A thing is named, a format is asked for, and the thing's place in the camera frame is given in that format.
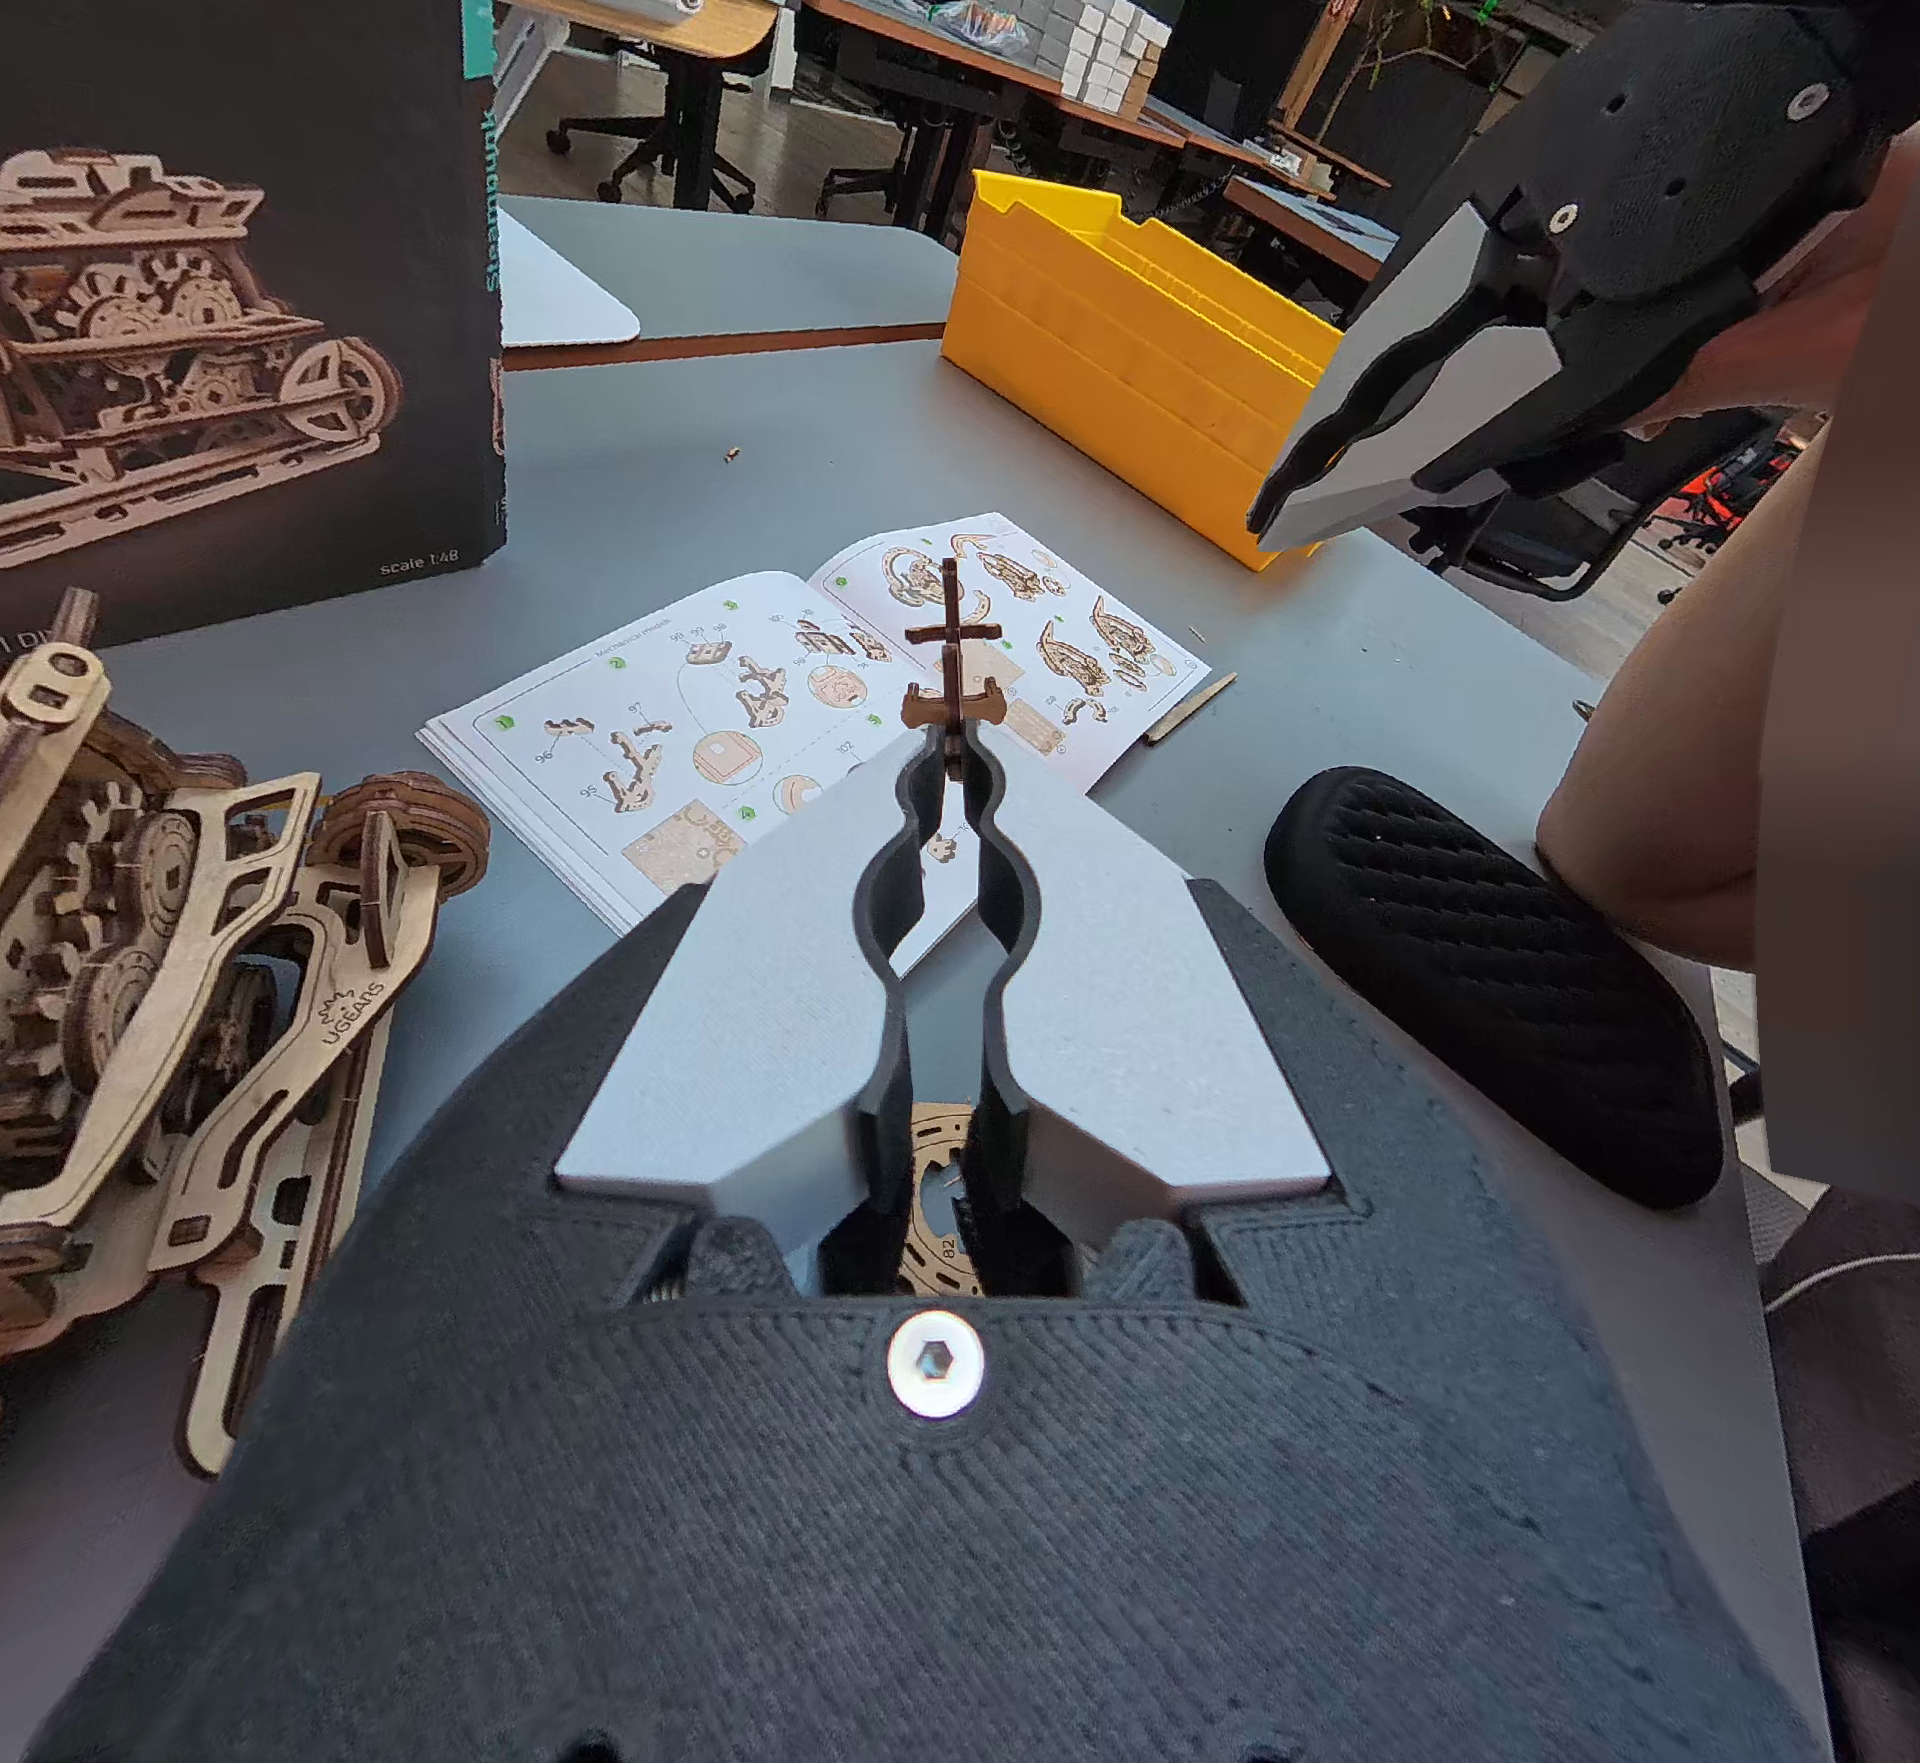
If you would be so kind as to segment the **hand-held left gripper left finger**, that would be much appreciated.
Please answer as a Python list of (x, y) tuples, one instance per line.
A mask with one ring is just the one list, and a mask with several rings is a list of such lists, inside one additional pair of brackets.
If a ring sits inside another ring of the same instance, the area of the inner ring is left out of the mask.
[(913, 1199), (891, 957), (919, 918), (919, 737), (879, 749), (706, 887), (557, 1181), (819, 1246), (829, 1293), (895, 1296)]

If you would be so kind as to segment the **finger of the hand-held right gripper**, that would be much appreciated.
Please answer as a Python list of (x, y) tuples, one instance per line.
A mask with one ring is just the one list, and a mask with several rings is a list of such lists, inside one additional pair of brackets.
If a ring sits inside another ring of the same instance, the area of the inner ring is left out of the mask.
[[(1502, 324), (1502, 239), (1488, 229), (1471, 204), (1458, 207), (1410, 262), (1376, 281), (1374, 299), (1366, 312), (1410, 314), (1398, 341), (1414, 357), (1404, 365), (1379, 362), (1360, 381), (1362, 402), (1381, 407), (1387, 376), (1428, 377), (1441, 355), (1458, 348), (1468, 333)], [(1464, 470), (1447, 470), (1444, 464), (1453, 458), (1453, 451), (1414, 475), (1414, 503), (1387, 517), (1416, 506), (1428, 496), (1460, 488), (1463, 480), (1477, 476), (1487, 467), (1485, 458), (1471, 458)]]
[(1428, 376), (1387, 376), (1385, 404), (1360, 397), (1379, 362), (1407, 364), (1407, 312), (1366, 312), (1310, 394), (1252, 506), (1260, 551), (1291, 551), (1414, 503), (1414, 475), (1559, 372), (1542, 325), (1492, 324), (1441, 355)]

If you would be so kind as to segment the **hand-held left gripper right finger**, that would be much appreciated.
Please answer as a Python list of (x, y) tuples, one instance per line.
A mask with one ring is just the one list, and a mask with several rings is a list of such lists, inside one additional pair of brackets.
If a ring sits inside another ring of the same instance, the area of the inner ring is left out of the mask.
[(1188, 876), (966, 728), (982, 1014), (958, 1225), (989, 1296), (1066, 1296), (1124, 1223), (1311, 1195), (1331, 1168)]

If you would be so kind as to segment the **small dark wooden model part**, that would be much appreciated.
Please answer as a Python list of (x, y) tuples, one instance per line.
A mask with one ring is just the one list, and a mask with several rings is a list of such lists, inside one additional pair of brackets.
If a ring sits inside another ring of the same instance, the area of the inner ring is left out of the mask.
[(989, 674), (971, 688), (964, 658), (966, 641), (994, 641), (1001, 628), (962, 620), (955, 558), (942, 564), (942, 586), (942, 623), (905, 632), (908, 641), (937, 641), (942, 647), (940, 685), (929, 691), (909, 686), (901, 700), (901, 725), (923, 739), (908, 756), (901, 789), (919, 847), (944, 834), (949, 786), (958, 786), (969, 823), (979, 825), (981, 809), (1001, 783), (1001, 763), (987, 728), (1006, 720), (1006, 694), (999, 681)]

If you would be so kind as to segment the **assembled wooden gear model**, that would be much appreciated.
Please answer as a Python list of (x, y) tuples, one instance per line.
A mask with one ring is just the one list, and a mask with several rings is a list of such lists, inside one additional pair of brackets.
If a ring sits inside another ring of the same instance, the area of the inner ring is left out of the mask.
[(482, 809), (423, 773), (249, 782), (110, 708), (68, 590), (3, 686), (3, 1349), (179, 1278), (211, 1298), (179, 1457), (230, 1459), (361, 1191), (391, 1014)]

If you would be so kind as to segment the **person's right forearm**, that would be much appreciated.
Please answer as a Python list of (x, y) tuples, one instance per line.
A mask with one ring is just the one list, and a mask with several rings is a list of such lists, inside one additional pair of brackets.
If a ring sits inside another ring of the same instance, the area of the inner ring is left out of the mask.
[(1650, 626), (1586, 723), (1535, 844), (1611, 927), (1757, 966), (1760, 749), (1820, 433)]

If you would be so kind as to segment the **plywood parts sheet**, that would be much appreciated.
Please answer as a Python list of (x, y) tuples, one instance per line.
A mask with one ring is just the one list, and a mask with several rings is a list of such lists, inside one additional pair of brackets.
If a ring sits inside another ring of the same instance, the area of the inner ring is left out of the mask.
[(962, 1153), (971, 1104), (913, 1104), (913, 1197), (900, 1259), (900, 1289), (913, 1296), (982, 1296), (956, 1217), (964, 1200)]

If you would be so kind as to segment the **black model kit box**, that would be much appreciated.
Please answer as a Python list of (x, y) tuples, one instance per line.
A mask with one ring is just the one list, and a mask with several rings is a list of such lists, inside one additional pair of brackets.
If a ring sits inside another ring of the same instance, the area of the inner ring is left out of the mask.
[(504, 541), (492, 0), (3, 0), (4, 658)]

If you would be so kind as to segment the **person's right hand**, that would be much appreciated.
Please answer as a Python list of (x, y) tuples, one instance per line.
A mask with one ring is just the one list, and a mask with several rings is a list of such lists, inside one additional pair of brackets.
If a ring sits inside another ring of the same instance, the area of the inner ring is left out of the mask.
[(1632, 431), (1657, 434), (1673, 421), (1746, 407), (1830, 414), (1916, 174), (1918, 128), (1910, 126), (1889, 145), (1869, 198), (1769, 288), (1760, 312), (1705, 345)]

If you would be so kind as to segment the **black office chair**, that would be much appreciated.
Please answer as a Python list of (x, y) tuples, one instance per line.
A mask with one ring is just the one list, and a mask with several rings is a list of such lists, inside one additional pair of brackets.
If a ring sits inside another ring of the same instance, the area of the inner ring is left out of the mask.
[(1428, 503), (1404, 514), (1428, 570), (1549, 601), (1588, 594), (1651, 523), (1660, 550), (1718, 551), (1810, 447), (1778, 410), (1725, 410), (1623, 437), (1619, 454), (1546, 499)]
[(755, 207), (755, 180), (732, 165), (719, 149), (719, 115), (727, 78), (736, 74), (747, 82), (768, 71), (776, 34), (768, 29), (749, 52), (732, 58), (697, 56), (649, 40), (626, 40), (603, 34), (607, 54), (645, 56), (665, 79), (663, 110), (656, 118), (565, 118), (544, 133), (547, 148), (557, 155), (570, 152), (572, 133), (634, 138), (636, 149), (611, 176), (598, 187), (599, 201), (620, 204), (622, 185), (641, 167), (660, 165), (677, 180), (673, 207), (679, 211), (709, 211), (711, 196), (719, 196), (732, 215), (749, 215)]

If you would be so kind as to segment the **yellow plastic bin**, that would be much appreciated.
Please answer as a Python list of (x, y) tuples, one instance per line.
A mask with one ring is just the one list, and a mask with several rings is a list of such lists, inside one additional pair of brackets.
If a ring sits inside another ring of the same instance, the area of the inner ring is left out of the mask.
[(981, 170), (944, 357), (1251, 571), (1340, 332), (1114, 193)]

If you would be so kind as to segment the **thin wooden stick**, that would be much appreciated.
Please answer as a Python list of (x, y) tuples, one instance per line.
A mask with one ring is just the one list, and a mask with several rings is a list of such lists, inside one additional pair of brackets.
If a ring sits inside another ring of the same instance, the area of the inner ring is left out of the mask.
[(1168, 708), (1168, 710), (1164, 712), (1164, 717), (1160, 717), (1157, 720), (1154, 720), (1154, 723), (1141, 733), (1141, 742), (1149, 742), (1149, 744), (1164, 742), (1164, 740), (1165, 740), (1168, 737), (1171, 737), (1178, 728), (1182, 728), (1199, 710), (1203, 710), (1208, 702), (1212, 702), (1212, 700), (1219, 699), (1226, 688), (1230, 688), (1234, 681), (1237, 681), (1237, 672), (1226, 672), (1226, 674), (1221, 674), (1219, 679), (1214, 679), (1212, 683), (1208, 683), (1207, 686), (1203, 686), (1203, 688), (1190, 693), (1188, 696), (1185, 696), (1178, 704), (1174, 704), (1171, 708)]

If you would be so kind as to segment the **stack of white boxes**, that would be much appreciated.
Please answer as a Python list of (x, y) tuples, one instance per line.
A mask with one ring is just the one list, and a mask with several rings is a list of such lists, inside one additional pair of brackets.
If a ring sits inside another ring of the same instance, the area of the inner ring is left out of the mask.
[(1064, 99), (1138, 121), (1171, 29), (1134, 0), (972, 0), (1020, 25), (1024, 61)]

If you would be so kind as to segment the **background wooden edge desk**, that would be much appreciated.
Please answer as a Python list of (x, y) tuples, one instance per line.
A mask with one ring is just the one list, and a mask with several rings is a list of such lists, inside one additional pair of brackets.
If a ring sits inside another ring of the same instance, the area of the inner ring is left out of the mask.
[(834, 167), (815, 215), (843, 195), (879, 193), (900, 231), (949, 242), (972, 201), (972, 176), (996, 136), (1035, 143), (1042, 165), (1067, 167), (1069, 185), (1101, 188), (1111, 165), (1151, 172), (1160, 208), (1178, 204), (1188, 138), (1069, 99), (1042, 71), (1010, 63), (929, 22), (901, 0), (802, 0), (837, 25), (834, 71), (865, 87), (900, 123), (900, 154), (887, 170)]

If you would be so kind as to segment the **wooden document stand white base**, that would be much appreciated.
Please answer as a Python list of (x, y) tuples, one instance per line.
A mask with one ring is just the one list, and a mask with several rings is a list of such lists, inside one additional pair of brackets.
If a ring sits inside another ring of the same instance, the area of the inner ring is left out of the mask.
[[(704, 0), (695, 16), (657, 22), (631, 0), (496, 0), (507, 12), (494, 30), (492, 121), (496, 148), (543, 65), (572, 22), (628, 42), (652, 42), (677, 61), (670, 79), (679, 107), (667, 118), (673, 196), (679, 211), (706, 211), (713, 188), (725, 70), (739, 70), (775, 30), (775, 0)], [(498, 211), (500, 340), (509, 353), (572, 353), (626, 345), (641, 333), (630, 305), (565, 260), (507, 211)]]

